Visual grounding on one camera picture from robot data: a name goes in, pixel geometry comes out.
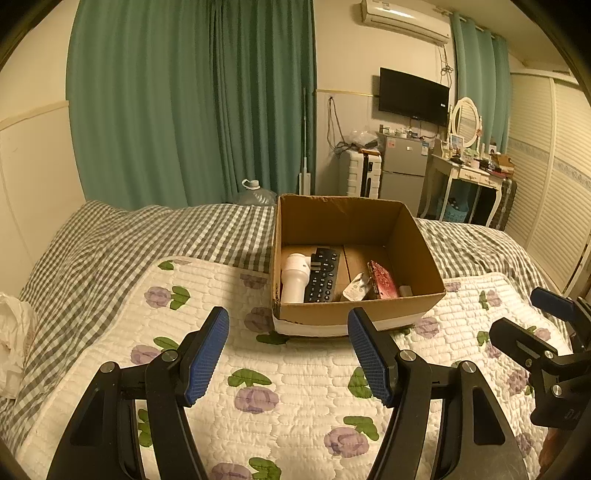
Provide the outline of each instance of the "tv screen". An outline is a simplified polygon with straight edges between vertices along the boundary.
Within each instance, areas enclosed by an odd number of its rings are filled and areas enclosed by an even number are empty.
[[[447,126],[449,87],[408,73],[379,70],[379,106],[382,112]]]

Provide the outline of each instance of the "green curtain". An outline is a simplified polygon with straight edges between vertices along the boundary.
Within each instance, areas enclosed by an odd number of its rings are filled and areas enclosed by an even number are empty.
[[[294,192],[312,18],[311,0],[81,0],[66,97],[86,198],[229,202],[243,178]]]
[[[452,16],[456,45],[457,98],[470,97],[482,116],[485,144],[495,139],[500,151],[506,151],[511,74],[509,50],[503,37],[481,31],[468,19]]]

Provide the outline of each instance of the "louvered closet door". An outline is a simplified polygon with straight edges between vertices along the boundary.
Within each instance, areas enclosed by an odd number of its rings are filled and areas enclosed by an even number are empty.
[[[591,231],[591,107],[583,92],[556,81],[556,114],[550,184],[528,252],[564,289]]]
[[[513,74],[507,154],[515,163],[517,193],[505,231],[525,246],[546,181],[553,130],[551,80]]]

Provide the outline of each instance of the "table leg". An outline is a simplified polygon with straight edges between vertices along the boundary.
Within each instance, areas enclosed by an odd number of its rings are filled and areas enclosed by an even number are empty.
[[[429,165],[429,170],[427,172],[427,198],[425,199],[425,208],[421,213],[421,218],[425,218],[429,213],[429,208],[431,207],[431,196],[433,195],[433,177],[435,176],[433,168],[433,162],[431,161],[431,165]]]
[[[489,226],[491,224],[492,218],[495,216],[495,213],[496,213],[497,209],[499,208],[499,205],[501,204],[502,197],[503,197],[503,191],[499,187],[499,189],[496,191],[495,204],[492,206],[491,215],[490,215],[490,217],[488,217],[488,220],[486,221],[486,226]]]
[[[476,211],[476,205],[478,205],[478,200],[480,199],[480,192],[482,191],[482,186],[478,185],[478,190],[476,191],[476,197],[474,198],[474,205],[472,206],[472,213],[470,214],[470,219],[468,223],[472,223],[472,219],[474,218],[474,212]]]
[[[443,206],[441,207],[441,215],[439,216],[439,221],[443,221],[443,216],[445,215],[445,208],[447,207],[447,201],[449,200],[449,191],[452,189],[452,172],[450,172],[449,177],[447,178],[447,188],[445,191],[445,197],[443,197]]]

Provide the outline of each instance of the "black suitcase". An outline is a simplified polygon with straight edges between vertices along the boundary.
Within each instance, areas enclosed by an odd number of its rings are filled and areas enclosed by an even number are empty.
[[[513,207],[513,201],[515,200],[515,192],[517,192],[517,182],[515,180],[505,179],[501,187],[501,203],[496,210],[495,216],[492,218],[491,224],[489,225],[490,228],[505,230],[509,214],[511,213],[511,207]],[[472,223],[486,225],[486,221],[495,204],[495,198],[496,190],[482,187],[480,200],[478,200]]]

